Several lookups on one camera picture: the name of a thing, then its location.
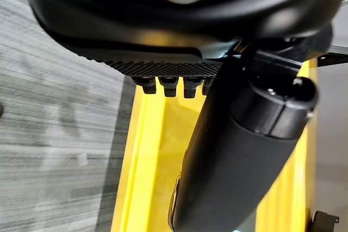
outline black plastic part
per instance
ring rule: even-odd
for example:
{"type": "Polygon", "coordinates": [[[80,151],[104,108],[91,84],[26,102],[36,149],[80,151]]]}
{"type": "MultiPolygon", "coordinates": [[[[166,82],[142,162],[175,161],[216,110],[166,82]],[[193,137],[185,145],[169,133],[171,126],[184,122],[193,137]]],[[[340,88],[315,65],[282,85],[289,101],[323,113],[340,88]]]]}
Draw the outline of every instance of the black plastic part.
{"type": "Polygon", "coordinates": [[[284,82],[284,89],[273,86],[272,94],[267,79],[253,81],[237,59],[215,78],[183,160],[175,232],[236,229],[296,146],[316,104],[314,84],[288,86],[279,76],[273,82],[284,82]]]}
{"type": "Polygon", "coordinates": [[[164,88],[165,97],[176,96],[176,86],[178,85],[178,77],[159,77],[159,82],[164,88]]]}
{"type": "Polygon", "coordinates": [[[209,88],[213,84],[214,77],[206,77],[203,83],[202,94],[208,95],[209,88]]]}
{"type": "Polygon", "coordinates": [[[335,224],[338,223],[338,216],[317,211],[314,215],[313,223],[308,228],[308,232],[334,232],[335,224]]]}
{"type": "Polygon", "coordinates": [[[318,57],[318,67],[348,63],[347,54],[327,53],[318,57]]]}
{"type": "Polygon", "coordinates": [[[143,36],[161,30],[169,46],[180,32],[188,37],[183,45],[192,47],[204,35],[223,40],[312,35],[330,23],[341,0],[206,0],[185,8],[166,0],[30,2],[47,28],[65,36],[116,42],[131,36],[141,45],[151,39],[160,46],[163,38],[143,36]]]}
{"type": "Polygon", "coordinates": [[[219,59],[203,59],[200,52],[194,48],[96,41],[80,38],[82,36],[70,38],[50,31],[37,16],[36,19],[40,26],[65,48],[89,60],[103,62],[127,76],[215,76],[222,64],[219,59]]]}
{"type": "Polygon", "coordinates": [[[193,99],[196,89],[203,83],[203,77],[184,77],[184,98],[193,99]]]}
{"type": "Polygon", "coordinates": [[[296,76],[304,61],[327,52],[332,36],[332,26],[329,25],[315,35],[288,39],[289,42],[280,39],[257,41],[256,54],[246,66],[257,72],[296,76]]]}
{"type": "Polygon", "coordinates": [[[156,79],[155,77],[132,77],[135,84],[142,86],[142,89],[147,95],[156,94],[156,79]]]}

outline gray carpet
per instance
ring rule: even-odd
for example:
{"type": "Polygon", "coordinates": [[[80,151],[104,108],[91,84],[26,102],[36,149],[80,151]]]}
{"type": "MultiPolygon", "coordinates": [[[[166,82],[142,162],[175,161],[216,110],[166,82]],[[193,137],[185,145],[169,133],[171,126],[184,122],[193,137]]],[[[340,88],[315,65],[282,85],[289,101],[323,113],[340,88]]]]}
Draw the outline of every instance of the gray carpet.
{"type": "Polygon", "coordinates": [[[110,231],[133,97],[0,0],[0,231],[110,231]]]}

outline black grip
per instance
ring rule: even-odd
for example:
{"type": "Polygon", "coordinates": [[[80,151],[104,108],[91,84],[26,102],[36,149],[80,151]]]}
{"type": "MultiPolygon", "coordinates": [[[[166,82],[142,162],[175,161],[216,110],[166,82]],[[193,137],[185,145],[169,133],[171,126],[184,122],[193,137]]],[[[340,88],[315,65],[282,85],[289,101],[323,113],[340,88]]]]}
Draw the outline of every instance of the black grip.
{"type": "Polygon", "coordinates": [[[223,66],[184,157],[175,232],[232,232],[257,207],[317,101],[309,79],[286,82],[250,77],[238,61],[223,66]]]}

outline black bracket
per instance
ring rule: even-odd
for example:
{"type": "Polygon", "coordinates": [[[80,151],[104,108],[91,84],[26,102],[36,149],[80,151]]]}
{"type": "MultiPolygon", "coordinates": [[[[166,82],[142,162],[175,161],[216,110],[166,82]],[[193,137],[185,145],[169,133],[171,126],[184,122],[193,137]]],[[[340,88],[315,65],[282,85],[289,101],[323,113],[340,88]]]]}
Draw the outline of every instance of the black bracket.
{"type": "Polygon", "coordinates": [[[335,224],[339,223],[339,217],[328,213],[317,211],[313,223],[309,226],[308,232],[334,232],[335,224]]]}
{"type": "Polygon", "coordinates": [[[348,62],[348,47],[331,46],[328,53],[318,57],[318,67],[348,62]]]}

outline black plastic housing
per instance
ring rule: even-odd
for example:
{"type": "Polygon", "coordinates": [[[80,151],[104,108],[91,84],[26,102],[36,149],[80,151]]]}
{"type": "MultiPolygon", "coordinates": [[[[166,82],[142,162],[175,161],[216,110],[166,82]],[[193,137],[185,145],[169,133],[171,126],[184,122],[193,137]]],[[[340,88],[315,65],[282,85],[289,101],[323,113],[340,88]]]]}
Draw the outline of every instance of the black plastic housing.
{"type": "Polygon", "coordinates": [[[231,232],[255,210],[318,100],[311,80],[288,83],[251,76],[236,59],[223,65],[185,153],[170,214],[175,232],[231,232]]]}
{"type": "Polygon", "coordinates": [[[29,0],[67,49],[136,77],[215,76],[240,39],[314,35],[341,0],[29,0]]]}

